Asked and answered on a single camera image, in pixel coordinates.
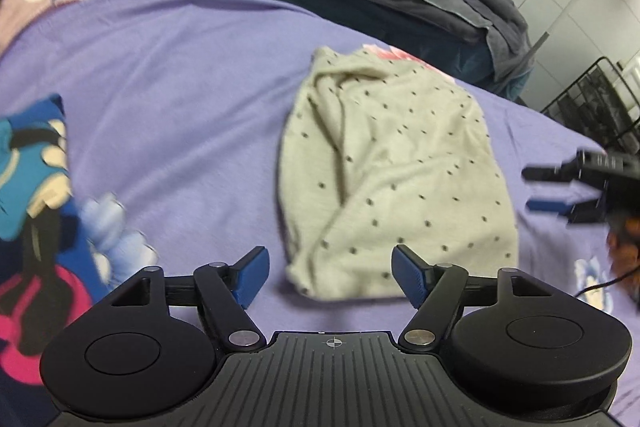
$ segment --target black cable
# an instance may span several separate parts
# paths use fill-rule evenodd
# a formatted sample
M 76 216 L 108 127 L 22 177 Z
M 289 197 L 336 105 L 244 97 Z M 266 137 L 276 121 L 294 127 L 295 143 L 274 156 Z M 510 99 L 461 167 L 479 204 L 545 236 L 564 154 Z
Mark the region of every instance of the black cable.
M 636 266 L 633 270 L 629 270 L 625 274 L 622 274 L 620 277 L 616 277 L 615 279 L 612 279 L 610 281 L 603 282 L 601 284 L 594 284 L 593 286 L 587 286 L 587 288 L 585 288 L 584 290 L 580 290 L 577 294 L 575 294 L 574 297 L 578 298 L 579 296 L 584 295 L 587 292 L 599 290 L 600 288 L 606 288 L 608 286 L 613 286 L 614 284 L 618 284 L 620 281 L 623 281 L 627 277 L 631 277 L 638 272 L 640 272 L 640 266 Z

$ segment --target blue cartoon pillow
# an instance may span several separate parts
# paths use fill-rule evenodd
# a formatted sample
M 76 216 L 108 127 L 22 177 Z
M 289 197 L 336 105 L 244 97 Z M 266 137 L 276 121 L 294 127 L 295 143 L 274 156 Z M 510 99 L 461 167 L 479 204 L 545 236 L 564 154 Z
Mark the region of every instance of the blue cartoon pillow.
M 0 417 L 42 425 L 54 409 L 40 355 L 108 293 L 74 206 L 62 100 L 0 118 Z

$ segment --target metal basket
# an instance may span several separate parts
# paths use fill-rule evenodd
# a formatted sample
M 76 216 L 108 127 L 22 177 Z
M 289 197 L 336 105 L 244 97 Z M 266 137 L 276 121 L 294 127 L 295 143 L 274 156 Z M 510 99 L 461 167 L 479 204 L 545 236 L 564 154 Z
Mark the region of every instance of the metal basket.
M 560 93 L 542 114 L 593 139 L 606 150 L 638 154 L 640 118 L 632 120 L 614 84 L 626 89 L 636 106 L 640 102 L 607 58 L 600 57 Z

